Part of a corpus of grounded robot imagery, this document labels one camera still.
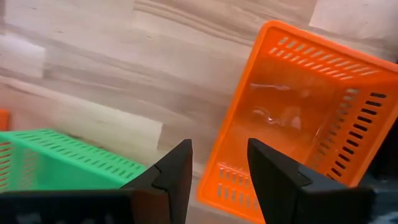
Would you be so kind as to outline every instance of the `wooden floor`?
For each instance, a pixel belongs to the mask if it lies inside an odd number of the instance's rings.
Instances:
[[[396,0],[0,0],[0,108],[12,129],[55,128],[147,166],[192,138],[199,178],[263,23],[395,62],[397,11]],[[241,223],[195,209],[187,223]]]

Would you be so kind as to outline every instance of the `plastic basket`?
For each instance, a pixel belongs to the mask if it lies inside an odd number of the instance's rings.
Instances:
[[[0,133],[0,192],[118,189],[145,169],[50,129]]]
[[[6,110],[0,110],[0,131],[8,131],[9,113]]]
[[[249,138],[357,185],[397,118],[397,71],[393,63],[268,22],[215,142],[198,199],[264,222],[249,176]]]

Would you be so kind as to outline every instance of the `ventilation slot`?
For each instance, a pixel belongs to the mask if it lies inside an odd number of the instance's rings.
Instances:
[[[331,168],[331,171],[335,173],[337,176],[341,177],[341,173],[338,172],[335,168]]]
[[[257,210],[259,207],[259,202],[257,201],[257,199],[254,200],[254,205],[253,205],[254,209]]]
[[[320,67],[322,67],[323,65],[316,65],[316,66],[314,66],[314,67],[312,67],[311,69],[318,69],[318,68],[320,68]]]
[[[284,59],[287,59],[287,58],[289,58],[289,57],[292,56],[292,55],[293,55],[292,53],[289,53],[289,54],[287,54],[287,55],[284,56]]]
[[[296,61],[296,60],[299,59],[299,58],[300,58],[299,56],[296,56],[296,57],[292,58],[290,61],[291,61],[291,62],[294,62],[294,61]]]
[[[344,97],[343,97],[343,100],[346,100],[346,101],[351,101],[351,100],[353,100],[353,99],[354,99],[353,96],[344,96]]]
[[[251,200],[250,200],[250,197],[247,195],[246,196],[246,208],[250,208],[250,206],[251,206]]]
[[[349,162],[349,158],[344,156],[343,154],[338,154],[338,157],[340,157],[342,160]]]
[[[287,48],[292,48],[296,43],[297,43],[297,41],[293,40],[293,41],[291,41],[291,43],[288,44],[286,47],[287,47]]]
[[[341,58],[335,58],[335,59],[331,59],[330,61],[328,61],[328,63],[336,63],[341,61]]]
[[[284,50],[281,50],[280,52],[278,52],[278,53],[276,54],[276,56],[281,56],[284,52],[285,52]]]
[[[354,77],[352,77],[352,76],[347,76],[347,77],[340,78],[340,80],[347,80],[347,79],[350,79],[350,78],[354,78]]]
[[[326,149],[329,149],[329,146],[326,145],[325,143],[321,143],[320,145],[323,146],[323,147],[326,148]]]
[[[304,63],[306,61],[307,61],[307,59],[302,59],[301,61],[298,62],[298,64],[300,65],[300,64],[302,64],[302,63]]]
[[[269,51],[269,53],[272,54],[272,53],[274,53],[276,50],[278,50],[278,48],[274,47],[273,49],[271,49],[271,50]]]
[[[353,72],[353,73],[356,73],[356,72],[363,72],[363,71],[368,70],[368,69],[369,69],[369,68],[367,68],[367,67],[365,67],[365,68],[359,68],[359,69],[353,70],[352,72]]]
[[[348,112],[344,111],[344,110],[338,110],[337,113],[340,114],[340,115],[347,115],[348,114]]]
[[[222,184],[218,184],[218,188],[217,188],[217,196],[221,197],[221,193],[223,191],[223,185]]]
[[[223,176],[224,176],[224,169],[223,169],[223,168],[221,168],[221,169],[220,169],[220,175],[219,175],[219,178],[223,178]]]
[[[37,153],[29,149],[25,150],[24,168],[22,170],[22,178],[19,180],[21,189],[32,189],[34,187],[37,164]]]
[[[369,101],[369,100],[367,100],[365,103],[367,105],[371,105],[371,106],[381,106],[381,103],[374,102],[374,101]]]
[[[316,57],[316,56],[319,56],[321,54],[323,54],[323,51],[320,50],[320,51],[315,52],[314,54],[312,54],[311,57]]]
[[[337,65],[335,65],[336,67],[340,67],[340,66],[343,66],[343,65],[346,65],[346,64],[349,64],[350,62],[347,62],[347,61],[345,61],[345,62],[341,62],[341,63],[338,63]]]
[[[343,150],[350,153],[351,155],[354,154],[354,151],[352,151],[351,149],[348,149],[347,147],[343,146]]]
[[[129,173],[126,178],[127,179],[130,178],[133,174],[134,174],[133,172]]]
[[[342,163],[340,163],[339,161],[335,161],[335,164],[338,165],[340,168],[342,169],[346,169],[346,166],[344,166]]]
[[[225,199],[228,199],[228,193],[229,193],[229,190],[228,190],[228,188],[226,187],[226,188],[224,189],[224,198],[225,198]]]
[[[306,51],[304,51],[303,54],[306,55],[306,54],[312,52],[313,50],[315,50],[315,48],[314,48],[314,47],[310,47],[309,49],[307,49]]]
[[[231,197],[232,202],[236,201],[236,190],[232,190],[232,197]]]
[[[326,174],[326,177],[329,178],[329,179],[334,180],[334,178],[330,174]]]
[[[330,68],[329,68],[329,67],[323,68],[323,69],[319,70],[319,72],[325,72],[325,71],[327,71],[327,70],[330,70]]]
[[[350,108],[351,107],[351,105],[349,103],[340,103],[340,106],[344,107],[344,108]]]
[[[370,75],[370,74],[373,74],[373,73],[376,73],[376,72],[379,72],[379,71],[364,72],[364,73],[361,73],[360,75]]]
[[[351,93],[351,94],[357,94],[359,93],[359,90],[357,89],[353,89],[353,88],[349,88],[346,90],[347,93]]]
[[[340,125],[338,125],[338,124],[332,124],[332,126],[334,127],[334,128],[336,128],[336,129],[341,129],[341,126]]]
[[[372,123],[372,120],[371,120],[371,119],[365,118],[365,117],[362,117],[362,116],[358,116],[357,119],[360,120],[360,121],[364,121],[364,122],[366,122],[366,123],[369,123],[369,124]]]
[[[248,179],[248,178],[245,178],[245,179],[244,179],[244,183],[245,183],[246,188],[249,188],[249,187],[250,187],[250,185],[249,185],[249,179]]]
[[[358,147],[358,146],[359,146],[358,143],[356,143],[356,142],[354,142],[354,141],[352,141],[352,140],[350,140],[350,139],[347,139],[346,142],[347,142],[348,144],[352,145],[352,146],[355,146],[355,147]]]
[[[361,112],[367,113],[367,114],[370,114],[370,115],[376,115],[376,114],[377,114],[376,111],[369,110],[369,109],[366,109],[366,108],[362,108],[362,109],[361,109]]]
[[[8,189],[12,147],[9,142],[0,143],[0,192]]]
[[[325,156],[325,155],[326,155],[326,153],[325,153],[325,152],[323,152],[323,151],[322,151],[322,149],[318,149],[318,152],[319,152],[320,154],[322,154],[323,156]]]
[[[302,50],[304,47],[305,47],[305,44],[302,44],[302,45],[298,46],[298,47],[295,49],[295,51]]]
[[[350,65],[350,66],[345,67],[344,70],[349,70],[349,69],[356,68],[356,67],[359,67],[359,66],[361,66],[361,65],[360,64]]]
[[[373,96],[373,97],[378,97],[378,98],[382,98],[382,99],[384,99],[385,97],[387,97],[386,95],[381,94],[381,93],[371,93],[371,96]]]
[[[358,139],[362,139],[362,138],[363,138],[362,135],[360,135],[360,134],[358,134],[358,133],[355,133],[355,132],[353,132],[353,131],[350,131],[349,134],[352,135],[352,136],[354,136],[354,137],[356,137],[356,138],[358,138]]]
[[[368,128],[366,128],[360,124],[354,124],[354,128],[358,128],[361,131],[368,131]]]
[[[335,143],[332,139],[330,139],[330,138],[326,138],[326,140],[328,141],[328,142],[330,142],[330,143]]]
[[[284,37],[282,40],[279,41],[278,45],[284,44],[287,39],[288,39],[288,37]]]
[[[306,64],[304,65],[304,67],[308,67],[308,66],[311,66],[311,65],[313,65],[313,64],[314,64],[313,62],[306,63]]]
[[[337,73],[337,72],[338,72],[337,70],[334,70],[334,71],[326,72],[326,74],[327,75],[332,75],[332,74]]]

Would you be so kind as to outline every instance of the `orange plastic basket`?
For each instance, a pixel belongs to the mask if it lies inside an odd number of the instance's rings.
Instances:
[[[221,127],[198,199],[264,223],[249,176],[249,138],[357,185],[397,118],[397,71],[393,63],[268,22]]]
[[[0,110],[0,131],[8,131],[9,113],[6,110]]]

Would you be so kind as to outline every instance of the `green plastic basket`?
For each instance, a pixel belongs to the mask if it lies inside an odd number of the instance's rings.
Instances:
[[[118,189],[145,169],[51,129],[0,133],[0,192]]]

